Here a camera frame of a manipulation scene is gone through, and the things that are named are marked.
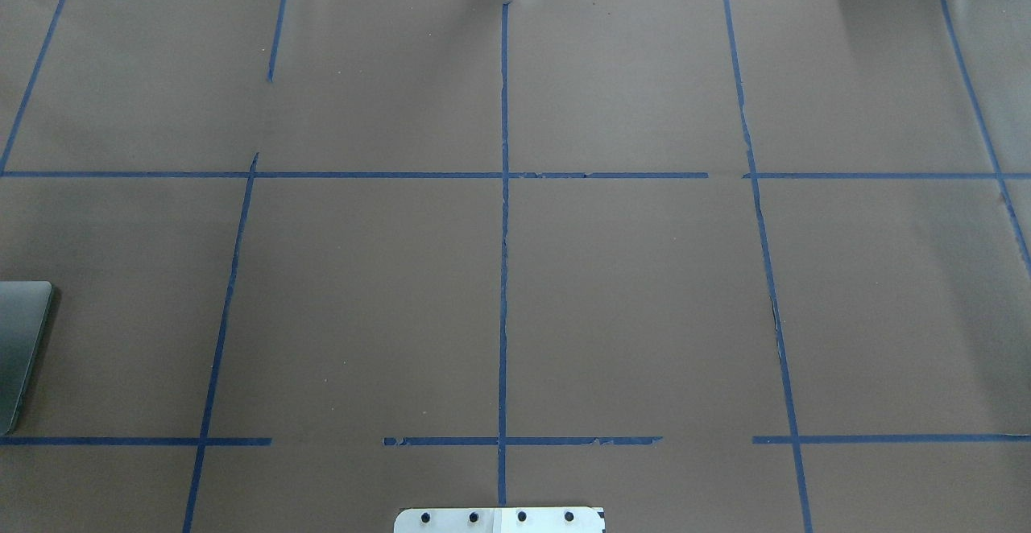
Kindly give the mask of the grey closed laptop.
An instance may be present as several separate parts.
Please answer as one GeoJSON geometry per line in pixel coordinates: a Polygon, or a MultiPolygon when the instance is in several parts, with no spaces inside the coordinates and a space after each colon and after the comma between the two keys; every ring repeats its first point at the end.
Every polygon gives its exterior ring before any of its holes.
{"type": "Polygon", "coordinates": [[[1,434],[16,428],[23,398],[47,327],[54,298],[49,281],[1,284],[1,434]]]}

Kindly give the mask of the white pedestal column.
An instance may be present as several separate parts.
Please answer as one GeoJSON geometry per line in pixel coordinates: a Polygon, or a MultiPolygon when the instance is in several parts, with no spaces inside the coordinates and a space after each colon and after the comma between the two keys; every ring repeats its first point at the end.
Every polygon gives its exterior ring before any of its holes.
{"type": "Polygon", "coordinates": [[[524,506],[409,508],[396,517],[394,532],[605,532],[602,508],[524,506]]]}

